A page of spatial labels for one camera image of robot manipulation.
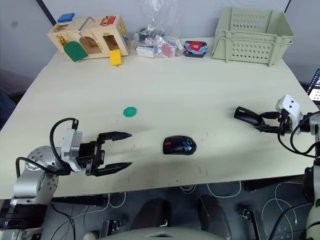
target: yellow latch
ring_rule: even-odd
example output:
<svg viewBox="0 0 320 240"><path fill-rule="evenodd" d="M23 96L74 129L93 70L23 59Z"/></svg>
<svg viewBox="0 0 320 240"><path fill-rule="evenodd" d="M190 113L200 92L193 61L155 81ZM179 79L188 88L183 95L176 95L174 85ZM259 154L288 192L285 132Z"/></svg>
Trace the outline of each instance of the yellow latch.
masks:
<svg viewBox="0 0 320 240"><path fill-rule="evenodd" d="M116 50L111 50L110 51L110 65L120 65L122 64L122 59L121 59L121 51L120 49Z"/></svg>

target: blue block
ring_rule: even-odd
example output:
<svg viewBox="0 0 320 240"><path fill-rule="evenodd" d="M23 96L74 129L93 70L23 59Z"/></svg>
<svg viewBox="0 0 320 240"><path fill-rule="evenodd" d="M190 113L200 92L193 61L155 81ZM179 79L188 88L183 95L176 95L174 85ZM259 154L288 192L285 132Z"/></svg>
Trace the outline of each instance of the blue block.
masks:
<svg viewBox="0 0 320 240"><path fill-rule="evenodd" d="M62 14L57 21L58 23L70 22L74 16L75 16L74 12Z"/></svg>

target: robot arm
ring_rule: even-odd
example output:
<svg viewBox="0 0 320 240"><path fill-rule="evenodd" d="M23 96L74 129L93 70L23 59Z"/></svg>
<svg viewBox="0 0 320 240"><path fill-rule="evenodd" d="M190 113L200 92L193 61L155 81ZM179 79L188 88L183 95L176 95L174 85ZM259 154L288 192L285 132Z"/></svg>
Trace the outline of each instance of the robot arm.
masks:
<svg viewBox="0 0 320 240"><path fill-rule="evenodd" d="M280 98L275 109L277 112L265 112L258 115L239 106L234 113L234 118L253 125L260 132L276 133L278 139L280 135L291 134L293 149L285 146L279 139L280 143L293 153L315 158L313 166L307 167L304 171L303 188L307 200L313 203L306 223L306 239L318 240L320 239L320 111L303 115L299 103L289 95ZM277 119L280 124L270 126L265 123L264 119ZM293 145L294 134L300 134L300 132L311 133L315 136L315 144L313 144L315 156L308 155L313 147L310 147L309 151L300 152Z"/></svg>
<svg viewBox="0 0 320 240"><path fill-rule="evenodd" d="M54 129L60 123L68 120L73 120L72 129L66 130L62 146L55 147L53 144ZM31 236L41 234L47 205L51 202L58 187L59 176L85 169L87 176L99 177L117 173L132 164L132 162L120 162L100 167L104 164L105 159L102 144L107 140L126 139L131 137L131 134L117 131L100 133L96 141L81 143L82 132L77 131L77 127L78 120L75 118L60 120L50 132L51 146L37 147L27 158L17 158L17 181L13 187L10 205L5 209L2 208L5 214L0 219L1 230L23 230L24 233L28 232ZM20 174L19 162L21 160L25 161L25 168Z"/></svg>

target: black cable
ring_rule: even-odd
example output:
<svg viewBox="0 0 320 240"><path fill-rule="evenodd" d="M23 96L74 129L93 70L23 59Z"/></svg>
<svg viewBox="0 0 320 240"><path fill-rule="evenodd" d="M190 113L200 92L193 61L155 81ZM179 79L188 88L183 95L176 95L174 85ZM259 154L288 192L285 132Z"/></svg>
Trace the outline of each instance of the black cable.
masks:
<svg viewBox="0 0 320 240"><path fill-rule="evenodd" d="M288 4L286 5L284 12L287 12L290 3L291 3L291 0L289 0Z"/></svg>
<svg viewBox="0 0 320 240"><path fill-rule="evenodd" d="M305 157L309 157L309 158L315 158L315 156L313 155L308 155L306 154L307 152L299 152L299 151L296 151L296 150L292 150L291 148L289 148L287 145L285 145L282 140L281 140L281 137L280 137L280 133L281 133L281 130L284 126L284 121L282 120L279 124L279 127L278 127L278 132L277 132L277 138L278 138L278 141L279 143L285 148L287 149L288 151L294 153L294 154L298 154L298 155L302 155L302 156L305 156Z"/></svg>
<svg viewBox="0 0 320 240"><path fill-rule="evenodd" d="M272 240L272 239L274 238L275 233L276 233L276 231L277 231L277 228L278 228L278 226L279 226L282 218L284 217L284 215L286 215L287 212L289 212L289 211L291 211L291 210L293 210L293 209L302 208L302 207L304 207L304 206L308 206L308 205L311 205L311 204L312 204L311 202L302 203L302 204L299 204L299 205L296 205L296 206L292 206L292 207L284 210L284 211L280 214L280 216L278 217L278 219L276 220L276 222L275 222L275 224L274 224L274 227L273 227L273 229L272 229L272 232L271 232L270 237L269 237L268 240Z"/></svg>
<svg viewBox="0 0 320 240"><path fill-rule="evenodd" d="M56 128L63 122L66 122L66 121L72 121L72 128L77 130L78 128L78 120L73 118L73 117L67 117L67 118L64 118L64 119L61 119L60 121L57 121L53 127L51 128L51 131L50 131L50 135L49 135L49 140L50 140L50 146L51 146L51 150L53 152L53 155L55 156L55 158L57 159L57 161L61 164L61 166L65 169L65 170L69 170L70 169L70 166L64 162L61 157L59 156L59 154L57 153L57 150L56 150L56 147L55 147L55 143L54 143L54 133L55 133L55 130Z"/></svg>
<svg viewBox="0 0 320 240"><path fill-rule="evenodd" d="M52 207L52 209L53 209L54 211L56 211L57 213L62 214L62 215L64 215L64 216L66 216L66 218L68 218L68 220L69 220L69 222L70 222L70 224L71 224L71 226L72 226L73 240L76 240L76 227L75 227L75 222L74 222L73 219L71 219L71 216L69 216L68 214L66 214L66 213L64 213L64 212L62 212L62 211L58 211L52 203L51 203L51 207Z"/></svg>
<svg viewBox="0 0 320 240"><path fill-rule="evenodd" d="M29 159L29 158L20 156L20 157L18 157L18 158L15 160L15 172L16 172L16 177L17 177L17 178L20 177L20 165L19 165L20 160L25 161L25 162L27 162L27 163L30 163L30 164L32 164L32 165L35 165L36 167L42 169L43 171L45 171L45 172L48 173L48 174L56 174L55 171L52 171L52 170L46 168L45 166L42 166L41 164L39 164L39 163L37 163L37 162Z"/></svg>
<svg viewBox="0 0 320 240"><path fill-rule="evenodd" d="M16 238L15 238L15 240L18 240L18 237L19 237L19 233L20 233L20 230L21 230L21 229L19 229L19 231L18 231L18 234L16 235Z"/></svg>
<svg viewBox="0 0 320 240"><path fill-rule="evenodd" d="M319 142L315 142L314 144L312 144L312 145L309 147L309 149L308 149L307 151L304 151L304 152L299 151L299 150L295 147L295 145L294 145L294 136L295 136L296 131L300 128L300 126L301 126L302 124L304 124L304 123L305 123L306 121L308 121L311 117L313 117L314 115L317 115L317 114L319 114L319 113L320 113L320 111L316 111L316 112L310 114L310 115L307 116L305 119L303 119L302 121L300 121L299 124L298 124L298 125L295 127L295 129L292 131L291 136L290 136L290 145L291 145L291 147L292 147L296 152L301 153L301 154L307 154L307 153L309 153L315 146L320 145Z"/></svg>

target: white cable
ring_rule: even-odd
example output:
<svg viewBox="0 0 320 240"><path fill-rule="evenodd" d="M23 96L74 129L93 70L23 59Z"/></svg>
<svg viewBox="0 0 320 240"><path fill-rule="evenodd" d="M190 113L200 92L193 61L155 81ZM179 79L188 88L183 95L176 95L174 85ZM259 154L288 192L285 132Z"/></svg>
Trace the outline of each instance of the white cable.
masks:
<svg viewBox="0 0 320 240"><path fill-rule="evenodd" d="M186 185L179 187L184 194L192 194L196 190L196 185Z"/></svg>
<svg viewBox="0 0 320 240"><path fill-rule="evenodd" d="M286 182L279 183L279 184L275 187L275 189L274 189L274 198L275 198L276 204L278 204L278 207L279 207L279 208L281 209L281 211L283 212L284 210L282 209L282 207L280 206L280 204L279 204L279 202L278 202L278 200L277 200L277 199L278 199L278 198L277 198L277 189L278 189L278 187L279 187L280 185L282 185L282 184L299 184L299 185L301 185L301 184L303 184L303 183L301 183L301 182L294 182L294 181L286 181ZM298 219L297 219L296 211L293 210L293 213L294 213L294 224L297 225Z"/></svg>
<svg viewBox="0 0 320 240"><path fill-rule="evenodd" d="M112 207L112 208L114 208L114 209L120 208L120 207L123 206L123 204L125 204L126 199L127 199L127 192L125 191L125 192L124 192L123 201L122 201L122 203L121 203L120 205L114 206L114 205L111 204L111 201L110 201L109 205L110 205L110 207Z"/></svg>
<svg viewBox="0 0 320 240"><path fill-rule="evenodd" d="M238 191L236 194L231 195L231 196L218 196L218 195L214 195L213 192L211 191L210 187L209 187L209 184L207 184L206 186L207 186L207 188L208 188L208 190L209 190L209 193L210 193L212 196L214 196L214 197L216 197L216 198L221 198L221 199L233 198L233 197L235 197L235 196L238 196L239 193L241 192L241 181L239 181L239 191Z"/></svg>
<svg viewBox="0 0 320 240"><path fill-rule="evenodd" d="M271 198L271 199L269 199L269 200L263 205L263 208L262 208L262 211L261 211L261 220L262 220L262 222L264 221L264 210L265 210L267 204L270 203L270 202L273 201L273 200L281 201L281 202L287 204L290 208L292 207L292 206L290 205L290 203L286 202L285 200L282 200L282 199L280 199L280 198ZM293 229L292 229L291 222L289 221L289 219L288 219L288 217L287 217L286 215L284 215L284 216L285 216L286 220L287 220L288 223L289 223L290 230L291 230L291 240L293 240L294 232L293 232ZM266 229L264 229L264 232L265 232L266 236L269 238L269 235L268 235Z"/></svg>
<svg viewBox="0 0 320 240"><path fill-rule="evenodd" d="M78 217L81 217L81 216L87 215L87 214L91 214L91 213L103 212L104 210L106 210L106 209L109 207L109 204L110 204L110 197L108 197L108 202L106 203L106 206L105 206L103 209L84 212L84 213L81 213L81 214L79 214L79 215L77 215L77 216L71 217L71 219L76 219L76 218L78 218ZM66 223L68 223L68 222L69 222L69 220L66 220L66 221L64 221L63 223L61 223L61 224L56 228L56 230L53 232L53 234L51 235L50 240L52 240L53 237L54 237L54 235L56 234L56 232L57 232L64 224L66 224Z"/></svg>
<svg viewBox="0 0 320 240"><path fill-rule="evenodd" d="M60 238L60 240L62 240L66 235L67 235L67 231L65 232L65 234L63 234L63 236Z"/></svg>
<svg viewBox="0 0 320 240"><path fill-rule="evenodd" d="M84 209L82 210L82 212L80 214L85 213L86 211L88 211L89 206L85 206Z"/></svg>

